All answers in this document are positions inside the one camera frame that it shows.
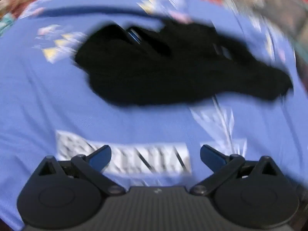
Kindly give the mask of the blue patterned bedsheet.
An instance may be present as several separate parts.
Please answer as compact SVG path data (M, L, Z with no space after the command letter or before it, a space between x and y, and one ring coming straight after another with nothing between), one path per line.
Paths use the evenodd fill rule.
M118 107L90 89L73 55L108 23L153 31L180 17L213 25L269 66L293 92L273 103L226 93L194 105ZM307 95L289 40L266 21L202 0L40 0L1 37L1 220L23 221L17 197L44 157L112 149L107 176L131 186L192 186L210 175L202 145L250 160L271 156L307 184Z

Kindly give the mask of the black pants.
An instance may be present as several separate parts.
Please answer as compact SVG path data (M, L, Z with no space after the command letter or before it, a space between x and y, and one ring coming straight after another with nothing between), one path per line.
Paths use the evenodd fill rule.
M93 92L119 106L195 103L226 92L274 101L293 90L285 71L198 23L167 20L160 31L107 24L74 60Z

